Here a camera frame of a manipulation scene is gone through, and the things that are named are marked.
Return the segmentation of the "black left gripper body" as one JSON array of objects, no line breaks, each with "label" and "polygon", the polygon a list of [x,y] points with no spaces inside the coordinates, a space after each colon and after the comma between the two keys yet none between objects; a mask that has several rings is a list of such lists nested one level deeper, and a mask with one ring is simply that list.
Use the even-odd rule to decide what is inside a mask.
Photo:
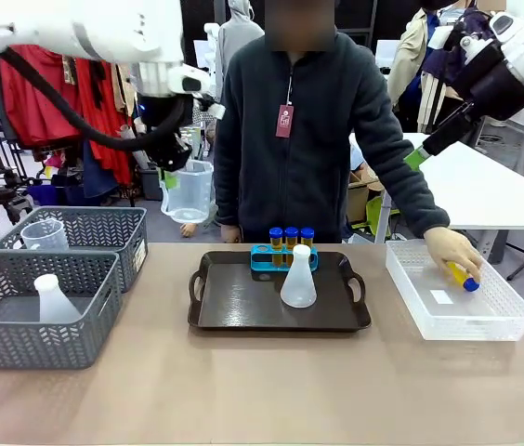
[{"label": "black left gripper body", "polygon": [[175,172],[188,161],[191,149],[181,142],[180,128],[191,122],[192,97],[138,95],[138,115],[146,134],[155,134],[145,152],[164,171]]}]

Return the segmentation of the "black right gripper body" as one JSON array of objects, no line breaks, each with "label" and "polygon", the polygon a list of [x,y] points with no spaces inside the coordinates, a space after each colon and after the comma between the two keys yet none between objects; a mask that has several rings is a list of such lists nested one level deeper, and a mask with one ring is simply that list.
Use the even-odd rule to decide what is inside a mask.
[{"label": "black right gripper body", "polygon": [[465,117],[503,121],[524,109],[524,85],[499,57],[477,55],[455,79],[455,91],[467,104]]}]

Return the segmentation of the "person's left hand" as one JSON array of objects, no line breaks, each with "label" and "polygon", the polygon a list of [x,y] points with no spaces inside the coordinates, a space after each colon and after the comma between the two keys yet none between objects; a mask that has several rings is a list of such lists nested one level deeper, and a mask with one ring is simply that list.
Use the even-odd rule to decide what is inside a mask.
[{"label": "person's left hand", "polygon": [[448,264],[462,267],[476,282],[480,282],[483,259],[477,249],[462,234],[448,228],[432,228],[424,234],[427,250],[445,273],[451,273]]}]

